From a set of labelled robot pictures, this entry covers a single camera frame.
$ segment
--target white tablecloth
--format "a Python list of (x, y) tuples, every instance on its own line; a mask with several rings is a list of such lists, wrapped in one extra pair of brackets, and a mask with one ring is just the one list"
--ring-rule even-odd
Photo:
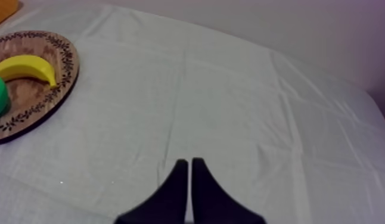
[(49, 120), (0, 145), (0, 223), (112, 223), (192, 157), (269, 224), (385, 223), (385, 122), (365, 92), (111, 5), (39, 6), (0, 35), (18, 30), (69, 38), (81, 68)]

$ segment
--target toy banana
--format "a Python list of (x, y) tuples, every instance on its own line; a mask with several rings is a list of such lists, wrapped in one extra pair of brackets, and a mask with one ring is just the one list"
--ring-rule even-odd
[(56, 86), (55, 70), (45, 59), (35, 55), (19, 55), (0, 62), (0, 77), (4, 81), (33, 77)]

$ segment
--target orange object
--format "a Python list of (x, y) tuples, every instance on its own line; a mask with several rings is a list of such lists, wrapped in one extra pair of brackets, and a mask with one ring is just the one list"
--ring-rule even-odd
[(0, 0), (0, 23), (17, 11), (18, 0)]

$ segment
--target wooden tray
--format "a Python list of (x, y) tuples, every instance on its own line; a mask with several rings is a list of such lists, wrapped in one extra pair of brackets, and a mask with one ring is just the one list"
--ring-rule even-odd
[(66, 38), (45, 31), (22, 31), (0, 37), (0, 62), (16, 55), (37, 55), (55, 68), (57, 88), (34, 79), (7, 82), (11, 108), (0, 117), (0, 144), (32, 130), (67, 98), (76, 83), (79, 58)]

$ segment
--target tray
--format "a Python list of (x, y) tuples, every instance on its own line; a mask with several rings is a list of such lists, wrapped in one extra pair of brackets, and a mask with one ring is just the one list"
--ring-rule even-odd
[(22, 31), (0, 37), (0, 62), (16, 55), (44, 58), (55, 68), (58, 86), (35, 79), (7, 82), (11, 107), (0, 117), (0, 144), (34, 129), (52, 115), (66, 100), (76, 83), (79, 58), (73, 44), (56, 33)]

